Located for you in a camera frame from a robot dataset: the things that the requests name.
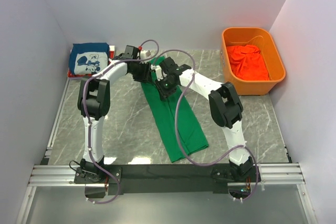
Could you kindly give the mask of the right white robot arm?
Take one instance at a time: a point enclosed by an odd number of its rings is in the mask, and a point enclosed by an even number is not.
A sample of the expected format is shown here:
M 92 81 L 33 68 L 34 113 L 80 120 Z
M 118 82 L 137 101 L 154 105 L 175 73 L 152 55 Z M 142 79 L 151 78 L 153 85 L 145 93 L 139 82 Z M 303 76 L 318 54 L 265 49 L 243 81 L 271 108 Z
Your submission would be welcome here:
M 168 98 L 177 86 L 191 89 L 209 102 L 213 121 L 222 129 L 229 150 L 217 160 L 210 163 L 197 163 L 184 150 L 180 137 L 177 144 L 184 157 L 193 165 L 209 167 L 217 164 L 224 157 L 229 157 L 230 172 L 235 181 L 246 179 L 252 175 L 259 176 L 256 158 L 246 146 L 242 130 L 243 105 L 234 85 L 230 82 L 221 83 L 195 71 L 183 64 L 178 66 L 170 57 L 153 67 L 157 80 L 155 82 L 162 98 Z

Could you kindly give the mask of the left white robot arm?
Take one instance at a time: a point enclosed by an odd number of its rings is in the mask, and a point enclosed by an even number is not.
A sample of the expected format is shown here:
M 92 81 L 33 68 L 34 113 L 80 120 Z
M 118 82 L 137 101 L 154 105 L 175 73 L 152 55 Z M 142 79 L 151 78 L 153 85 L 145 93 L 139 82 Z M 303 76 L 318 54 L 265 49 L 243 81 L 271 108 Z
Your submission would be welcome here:
M 141 50 L 142 46 L 127 45 L 105 68 L 81 81 L 77 106 L 85 126 L 85 150 L 78 174 L 95 183 L 111 176 L 104 167 L 102 148 L 103 124 L 111 105 L 110 86 L 128 73 L 136 81 L 150 79 L 148 56 L 142 58 Z

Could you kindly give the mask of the green t shirt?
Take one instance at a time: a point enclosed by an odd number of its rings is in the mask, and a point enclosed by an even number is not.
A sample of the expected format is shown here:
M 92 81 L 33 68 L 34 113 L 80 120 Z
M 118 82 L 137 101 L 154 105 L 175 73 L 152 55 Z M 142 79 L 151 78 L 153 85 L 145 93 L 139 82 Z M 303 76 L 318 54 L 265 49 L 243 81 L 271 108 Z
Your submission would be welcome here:
M 154 84 L 142 83 L 141 87 L 170 161 L 174 163 L 184 159 L 185 156 L 179 148 L 175 134 L 175 111 L 182 94 L 180 87 L 177 87 L 176 92 L 164 101 L 160 100 Z M 201 125 L 186 98 L 182 98 L 179 106 L 178 134 L 187 155 L 209 147 Z

